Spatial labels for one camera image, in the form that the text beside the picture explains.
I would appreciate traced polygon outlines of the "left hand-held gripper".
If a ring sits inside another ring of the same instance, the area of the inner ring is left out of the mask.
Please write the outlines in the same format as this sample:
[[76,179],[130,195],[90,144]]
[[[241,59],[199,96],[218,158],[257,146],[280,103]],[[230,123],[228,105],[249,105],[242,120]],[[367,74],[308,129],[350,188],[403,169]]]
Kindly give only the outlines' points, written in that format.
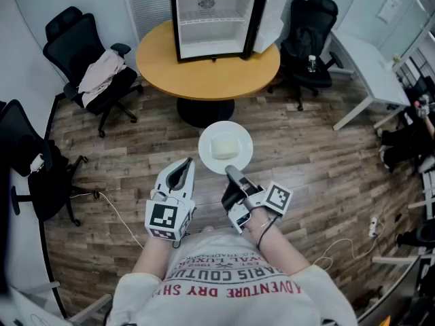
[[181,240],[196,208],[192,199],[195,163],[183,158],[163,169],[146,202],[145,228],[154,238]]

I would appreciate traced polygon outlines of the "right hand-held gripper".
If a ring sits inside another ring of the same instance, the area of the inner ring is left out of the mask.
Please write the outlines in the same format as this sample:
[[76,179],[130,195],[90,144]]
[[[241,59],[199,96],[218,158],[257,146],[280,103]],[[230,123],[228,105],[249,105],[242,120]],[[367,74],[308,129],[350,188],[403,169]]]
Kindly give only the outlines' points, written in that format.
[[238,233],[243,232],[245,224],[251,219],[251,212],[256,208],[264,207],[278,218],[286,214],[293,191],[274,181],[266,189],[254,185],[233,165],[228,165],[225,172],[230,183],[222,196],[222,206]]

